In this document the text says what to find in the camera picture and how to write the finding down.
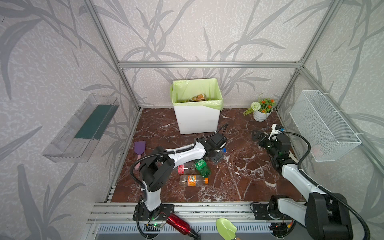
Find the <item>red label bottle yellow cap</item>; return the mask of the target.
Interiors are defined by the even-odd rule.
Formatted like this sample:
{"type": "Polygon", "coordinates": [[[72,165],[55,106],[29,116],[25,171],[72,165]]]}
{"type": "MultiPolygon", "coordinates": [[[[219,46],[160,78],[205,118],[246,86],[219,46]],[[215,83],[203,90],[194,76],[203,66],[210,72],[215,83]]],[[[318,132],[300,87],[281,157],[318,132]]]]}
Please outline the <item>red label bottle yellow cap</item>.
{"type": "Polygon", "coordinates": [[[183,165],[179,165],[177,170],[179,175],[195,175],[197,173],[195,163],[185,163],[183,165]]]}

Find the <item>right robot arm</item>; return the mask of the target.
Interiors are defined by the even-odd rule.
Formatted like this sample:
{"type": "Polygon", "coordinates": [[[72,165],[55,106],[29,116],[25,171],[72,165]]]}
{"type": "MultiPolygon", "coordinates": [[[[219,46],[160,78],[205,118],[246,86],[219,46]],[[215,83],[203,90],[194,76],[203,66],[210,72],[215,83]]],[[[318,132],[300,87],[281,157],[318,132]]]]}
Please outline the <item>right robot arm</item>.
{"type": "Polygon", "coordinates": [[[354,215],[363,227],[363,238],[369,240],[371,231],[368,224],[348,205],[346,198],[329,191],[305,173],[302,163],[311,152],[311,144],[306,138],[296,133],[293,133],[293,136],[301,138],[307,144],[307,150],[298,162],[290,158],[290,135],[290,132],[270,136],[259,131],[252,132],[252,140],[267,150],[275,170],[306,200],[306,204],[302,205],[289,198],[277,198],[277,210],[303,225],[314,240],[353,239],[350,215],[354,215]]]}

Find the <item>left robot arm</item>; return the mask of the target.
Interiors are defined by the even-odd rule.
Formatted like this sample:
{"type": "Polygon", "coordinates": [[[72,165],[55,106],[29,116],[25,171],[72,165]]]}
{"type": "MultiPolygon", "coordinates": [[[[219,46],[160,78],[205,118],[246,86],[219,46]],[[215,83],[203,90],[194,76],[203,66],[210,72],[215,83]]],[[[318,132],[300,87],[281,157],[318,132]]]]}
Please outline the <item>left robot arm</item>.
{"type": "Polygon", "coordinates": [[[143,193],[137,204],[134,220],[152,220],[165,209],[161,202],[161,189],[167,183],[172,171],[188,162],[216,158],[225,148],[227,138],[220,133],[208,137],[196,138],[190,145],[176,149],[157,147],[148,156],[140,158],[130,167],[132,179],[138,183],[143,193]]]}

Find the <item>white bin with green liner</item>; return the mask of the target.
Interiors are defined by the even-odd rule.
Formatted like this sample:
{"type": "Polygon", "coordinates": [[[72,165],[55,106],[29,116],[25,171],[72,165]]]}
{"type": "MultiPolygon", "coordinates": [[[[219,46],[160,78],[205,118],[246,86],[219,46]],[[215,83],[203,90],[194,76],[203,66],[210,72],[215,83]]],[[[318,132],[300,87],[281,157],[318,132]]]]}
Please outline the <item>white bin with green liner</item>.
{"type": "Polygon", "coordinates": [[[219,116],[224,107],[217,79],[173,81],[171,100],[180,134],[208,133],[217,130],[219,116]],[[208,100],[188,102],[200,94],[205,94],[208,100]]]}

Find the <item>dark green bottle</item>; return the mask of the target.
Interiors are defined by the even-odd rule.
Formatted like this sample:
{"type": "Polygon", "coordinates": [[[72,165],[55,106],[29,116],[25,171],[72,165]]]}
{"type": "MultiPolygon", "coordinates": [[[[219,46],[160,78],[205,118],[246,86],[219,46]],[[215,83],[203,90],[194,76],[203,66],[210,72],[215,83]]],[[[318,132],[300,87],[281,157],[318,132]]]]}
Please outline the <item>dark green bottle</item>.
{"type": "Polygon", "coordinates": [[[203,178],[208,178],[211,175],[211,170],[203,159],[195,162],[195,168],[203,178]]]}

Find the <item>orange label bottle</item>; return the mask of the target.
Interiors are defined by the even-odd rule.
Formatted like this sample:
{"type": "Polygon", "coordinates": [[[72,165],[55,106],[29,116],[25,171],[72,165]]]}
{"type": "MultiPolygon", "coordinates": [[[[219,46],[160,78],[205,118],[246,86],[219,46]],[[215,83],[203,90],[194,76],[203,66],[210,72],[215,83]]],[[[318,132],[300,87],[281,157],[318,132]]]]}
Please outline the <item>orange label bottle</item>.
{"type": "Polygon", "coordinates": [[[181,175],[180,186],[182,187],[201,187],[209,184],[209,179],[201,175],[181,175]]]}

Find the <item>white pot with flowers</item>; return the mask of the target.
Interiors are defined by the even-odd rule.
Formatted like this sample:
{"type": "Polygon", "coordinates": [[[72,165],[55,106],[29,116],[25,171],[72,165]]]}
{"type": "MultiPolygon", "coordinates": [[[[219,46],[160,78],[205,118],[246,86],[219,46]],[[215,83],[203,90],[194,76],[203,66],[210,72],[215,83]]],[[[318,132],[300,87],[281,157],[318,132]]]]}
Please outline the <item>white pot with flowers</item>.
{"type": "Polygon", "coordinates": [[[276,101],[270,98],[259,99],[251,103],[250,107],[243,112],[244,116],[252,115],[257,122],[265,121],[273,112],[276,101]]]}

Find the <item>purple spatula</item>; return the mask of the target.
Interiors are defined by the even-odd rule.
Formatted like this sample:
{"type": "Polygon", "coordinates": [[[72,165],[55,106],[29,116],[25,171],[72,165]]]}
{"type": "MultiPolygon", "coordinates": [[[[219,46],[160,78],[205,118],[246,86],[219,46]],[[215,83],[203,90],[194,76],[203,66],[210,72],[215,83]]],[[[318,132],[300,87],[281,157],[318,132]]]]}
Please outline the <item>purple spatula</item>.
{"type": "Polygon", "coordinates": [[[134,143],[134,150],[137,154],[137,160],[140,160],[146,149],[146,142],[139,141],[134,143]]]}

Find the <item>red metal bottle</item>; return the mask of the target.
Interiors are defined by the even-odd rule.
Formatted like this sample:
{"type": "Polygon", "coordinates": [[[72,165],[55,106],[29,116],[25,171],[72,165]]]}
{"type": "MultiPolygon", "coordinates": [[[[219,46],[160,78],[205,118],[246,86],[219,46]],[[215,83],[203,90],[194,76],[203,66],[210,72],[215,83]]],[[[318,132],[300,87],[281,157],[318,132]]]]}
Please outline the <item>red metal bottle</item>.
{"type": "Polygon", "coordinates": [[[195,230],[193,230],[186,221],[184,221],[174,213],[171,213],[168,216],[166,223],[183,235],[189,236],[194,240],[201,239],[201,236],[195,230]]]}

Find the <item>green plastic trowel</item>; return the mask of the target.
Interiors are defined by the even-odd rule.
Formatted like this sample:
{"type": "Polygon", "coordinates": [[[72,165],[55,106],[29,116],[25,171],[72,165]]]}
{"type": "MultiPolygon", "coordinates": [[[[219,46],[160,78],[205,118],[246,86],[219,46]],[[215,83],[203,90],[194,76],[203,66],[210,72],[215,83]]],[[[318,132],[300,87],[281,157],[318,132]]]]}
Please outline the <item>green plastic trowel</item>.
{"type": "Polygon", "coordinates": [[[219,234],[225,240],[240,240],[240,238],[236,236],[236,232],[237,232],[236,226],[232,224],[228,219],[225,219],[225,218],[217,219],[216,226],[219,234]]]}

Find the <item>clear plastic wall shelf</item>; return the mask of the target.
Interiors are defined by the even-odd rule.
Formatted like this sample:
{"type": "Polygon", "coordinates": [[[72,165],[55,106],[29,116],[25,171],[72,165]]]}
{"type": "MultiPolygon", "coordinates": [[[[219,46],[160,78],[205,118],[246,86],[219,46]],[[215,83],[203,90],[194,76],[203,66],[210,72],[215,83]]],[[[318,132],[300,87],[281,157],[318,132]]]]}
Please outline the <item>clear plastic wall shelf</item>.
{"type": "Polygon", "coordinates": [[[42,155],[54,163],[86,163],[120,104],[117,97],[89,94],[42,155]]]}

